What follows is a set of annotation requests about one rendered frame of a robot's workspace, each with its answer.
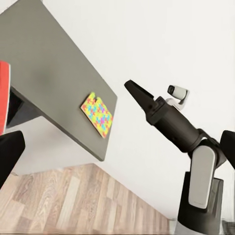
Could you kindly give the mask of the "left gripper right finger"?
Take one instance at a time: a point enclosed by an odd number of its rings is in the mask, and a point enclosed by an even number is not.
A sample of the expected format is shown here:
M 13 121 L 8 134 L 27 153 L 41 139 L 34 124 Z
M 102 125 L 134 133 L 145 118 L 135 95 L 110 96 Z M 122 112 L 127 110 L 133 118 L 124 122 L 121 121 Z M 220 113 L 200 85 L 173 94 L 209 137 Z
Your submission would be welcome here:
M 219 147 L 232 167 L 235 168 L 235 132 L 224 130 Z

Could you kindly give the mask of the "jigsaw puzzle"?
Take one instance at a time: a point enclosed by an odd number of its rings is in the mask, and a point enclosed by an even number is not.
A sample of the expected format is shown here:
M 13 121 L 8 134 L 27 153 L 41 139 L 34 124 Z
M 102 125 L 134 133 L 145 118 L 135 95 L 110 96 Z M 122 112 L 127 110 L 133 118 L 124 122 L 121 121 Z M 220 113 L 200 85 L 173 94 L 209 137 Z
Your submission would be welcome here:
M 102 137 L 106 138 L 109 128 L 112 126 L 113 117 L 101 98 L 97 97 L 96 101 L 94 97 L 94 93 L 91 93 L 81 106 L 81 109 L 97 128 Z

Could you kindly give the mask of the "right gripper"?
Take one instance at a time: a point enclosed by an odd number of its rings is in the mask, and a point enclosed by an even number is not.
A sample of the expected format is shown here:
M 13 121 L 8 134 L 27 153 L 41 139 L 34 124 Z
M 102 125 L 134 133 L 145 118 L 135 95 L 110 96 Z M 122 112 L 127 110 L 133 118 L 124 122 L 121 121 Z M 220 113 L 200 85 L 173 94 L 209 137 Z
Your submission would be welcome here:
M 162 96 L 154 100 L 150 92 L 133 80 L 126 81 L 124 86 L 146 113 L 149 125 L 154 126 L 170 142 L 189 128 L 190 121 L 177 108 L 165 102 Z

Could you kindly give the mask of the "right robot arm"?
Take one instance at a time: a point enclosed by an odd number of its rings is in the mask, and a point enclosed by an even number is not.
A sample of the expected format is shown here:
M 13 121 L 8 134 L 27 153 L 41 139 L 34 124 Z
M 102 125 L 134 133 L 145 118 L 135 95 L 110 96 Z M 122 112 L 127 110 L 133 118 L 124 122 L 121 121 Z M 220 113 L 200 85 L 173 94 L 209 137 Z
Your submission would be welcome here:
M 167 93 L 180 100 L 153 95 L 133 80 L 124 84 L 146 113 L 146 121 L 191 159 L 185 172 L 174 235 L 219 235 L 224 180 L 214 172 L 228 159 L 219 142 L 196 129 L 182 114 L 190 91 L 169 85 Z

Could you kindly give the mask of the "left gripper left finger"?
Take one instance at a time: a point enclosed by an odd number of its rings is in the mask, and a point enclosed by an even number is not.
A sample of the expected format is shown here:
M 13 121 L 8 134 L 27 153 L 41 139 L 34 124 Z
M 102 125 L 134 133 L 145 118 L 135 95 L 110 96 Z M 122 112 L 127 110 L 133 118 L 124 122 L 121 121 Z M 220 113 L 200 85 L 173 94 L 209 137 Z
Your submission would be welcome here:
M 0 136 L 0 188 L 25 150 L 21 130 Z

